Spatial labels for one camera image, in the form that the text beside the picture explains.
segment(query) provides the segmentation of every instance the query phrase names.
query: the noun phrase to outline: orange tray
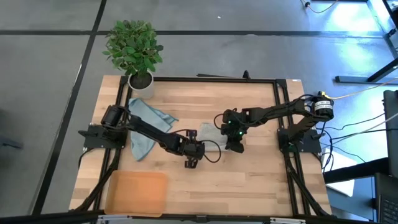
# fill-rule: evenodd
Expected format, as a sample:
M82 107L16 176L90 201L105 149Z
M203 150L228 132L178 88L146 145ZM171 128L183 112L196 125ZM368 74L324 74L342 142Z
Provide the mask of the orange tray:
M116 170L109 181L107 215L160 217L166 205L167 176L158 172Z

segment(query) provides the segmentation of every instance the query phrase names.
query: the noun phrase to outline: white cable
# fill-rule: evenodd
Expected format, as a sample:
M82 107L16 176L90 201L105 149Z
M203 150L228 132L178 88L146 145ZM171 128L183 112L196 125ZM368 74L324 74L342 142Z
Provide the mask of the white cable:
M365 133L366 131L370 131L370 130L372 130L373 128L376 128L376 127L378 127L378 126L380 126L380 125L382 125L382 124L384 124L384 123L390 121L391 119L395 118L396 116L398 116L398 113L392 115L390 118L388 118L387 120L381 122L380 124L377 124L377 125L375 125L375 126L369 128L369 129L367 129L367 130L365 130L365 131L361 131L360 133L355 133L355 134L353 134L353 135L350 135L350 136L347 136L347 137L345 137L345 138L342 138L342 139L340 139L339 141L334 142L333 144L336 144L336 143L341 142L342 140L345 140L345 139L354 137L355 135L359 135L359 134Z
M330 96L328 96L328 95L325 95L325 97L328 98L328 99L331 99L331 100L339 100L339 99L342 99L342 98L346 98L346 97L348 97L348 96L353 96L353 95L355 95L355 94L362 93L362 92L367 91L367 90L372 90L372 89L374 89L374 88L387 85L388 83L393 82L393 81L395 81L395 80L398 80L398 78L393 78L392 80L389 80L388 82L382 83L382 84L380 84L380 85L372 86L371 88L367 88L367 89L364 89L364 90L356 91L356 92L354 92L354 93L350 93L350 94L347 94L347 95L344 95L344 96L330 97Z

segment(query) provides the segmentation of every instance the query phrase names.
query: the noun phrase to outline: green leaves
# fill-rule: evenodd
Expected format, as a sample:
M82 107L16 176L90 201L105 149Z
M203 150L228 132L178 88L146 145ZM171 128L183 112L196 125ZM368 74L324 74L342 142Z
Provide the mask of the green leaves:
M163 62L163 59L160 57L160 55L155 55L154 59L158 63L162 63Z
M137 47L137 44L134 41L134 39L128 39L127 40L127 45L130 46L130 47Z
M148 57L144 57L144 63L145 63L145 66L147 67L147 68L149 68L149 70L151 70L151 71L155 71L155 67L154 67L154 65L152 64L152 62L150 62L150 60L149 60L149 58Z
M125 30L126 26L121 21L116 21L116 27Z
M148 49L150 47L150 40L147 40L145 42L145 48Z
M127 50L128 54L133 54L136 50L134 50L134 48L132 47L125 47L125 49Z
M103 52L111 59L114 68L124 70L125 75L154 72L154 64L162 63L152 24L144 21L116 21L106 36L108 39Z
M132 62L132 63L136 63L137 62L136 59L131 57L131 56L125 56L123 59L125 61L127 61L127 62Z
M155 47L155 49L157 51L161 51L161 50L163 50L163 45L158 45L158 46Z
M117 53L115 53L115 54L113 55L114 58L122 57L122 56L123 56L123 53L122 53L121 51L119 51L119 52L117 52Z

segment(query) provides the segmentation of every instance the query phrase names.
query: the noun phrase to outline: white flower pot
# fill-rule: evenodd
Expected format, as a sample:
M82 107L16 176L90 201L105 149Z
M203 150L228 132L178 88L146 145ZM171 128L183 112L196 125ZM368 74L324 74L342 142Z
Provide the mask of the white flower pot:
M133 92L136 92L138 94L138 96L140 98L143 98L143 99L150 99L155 94L154 76L153 76L153 74L150 71L147 71L147 73L150 75L152 81L149 84L149 86L147 86L147 87L145 87L143 89L136 89L136 88L131 86L130 79L131 79L132 75L129 75L129 80L127 82L129 84L130 88L132 88Z

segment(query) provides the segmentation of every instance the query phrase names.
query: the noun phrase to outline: potted plant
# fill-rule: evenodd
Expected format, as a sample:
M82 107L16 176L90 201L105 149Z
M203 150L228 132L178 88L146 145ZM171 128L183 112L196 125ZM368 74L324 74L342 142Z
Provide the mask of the potted plant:
M154 95L155 64L163 62L159 51L162 45L157 45L155 29L149 22L117 21L115 27L106 36L107 51L103 54L112 58L113 67L124 70L129 76L129 86L141 98L151 98Z

